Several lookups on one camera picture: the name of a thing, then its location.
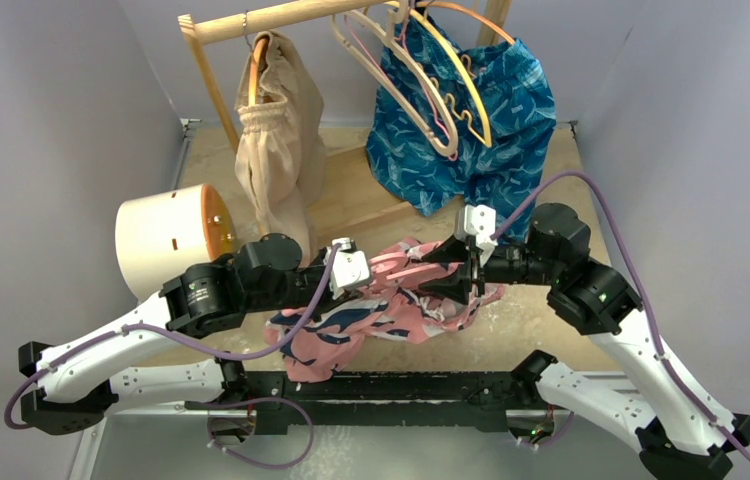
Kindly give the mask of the pink floral shorts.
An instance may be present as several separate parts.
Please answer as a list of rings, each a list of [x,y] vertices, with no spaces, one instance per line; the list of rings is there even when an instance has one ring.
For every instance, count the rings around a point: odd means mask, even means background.
[[[438,242],[406,237],[382,253],[421,247],[430,252]],[[357,297],[324,314],[315,314],[280,348],[287,376],[300,383],[323,382],[346,368],[369,337],[420,344],[443,333],[471,326],[478,311],[500,300],[505,288],[491,285],[472,293],[462,305],[427,295],[419,285],[375,281],[356,291]]]

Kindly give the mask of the pink plastic hanger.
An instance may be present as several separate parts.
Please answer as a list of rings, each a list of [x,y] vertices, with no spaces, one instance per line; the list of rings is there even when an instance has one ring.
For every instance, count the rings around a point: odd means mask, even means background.
[[[421,247],[382,253],[370,259],[369,266],[377,281],[398,284],[421,284],[454,272],[452,264],[424,261],[427,254]]]

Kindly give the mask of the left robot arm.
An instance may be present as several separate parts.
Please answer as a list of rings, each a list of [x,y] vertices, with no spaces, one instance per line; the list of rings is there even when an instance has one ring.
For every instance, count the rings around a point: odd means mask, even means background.
[[[5,408],[5,424],[66,435],[145,405],[215,400],[238,408],[249,395],[249,382],[237,374],[239,354],[208,350],[203,362],[165,368],[146,368],[143,361],[176,345],[202,350],[205,337],[240,327],[250,313],[302,309],[311,317],[369,279],[365,254],[347,238],[304,264],[294,239],[267,234],[188,267],[89,334],[56,346],[21,346],[18,365],[26,380]]]

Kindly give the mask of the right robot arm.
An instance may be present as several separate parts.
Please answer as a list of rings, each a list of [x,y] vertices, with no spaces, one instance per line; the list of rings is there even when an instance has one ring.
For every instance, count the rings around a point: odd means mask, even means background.
[[[422,290],[467,302],[490,284],[547,288],[554,313],[611,357],[636,389],[621,394],[536,350],[511,373],[515,399],[567,409],[614,435],[657,479],[722,479],[729,453],[750,444],[750,416],[717,402],[649,328],[644,303],[625,277],[590,255],[590,228],[560,203],[533,211],[521,242],[491,238],[493,211],[467,206],[454,234],[424,256],[452,274]]]

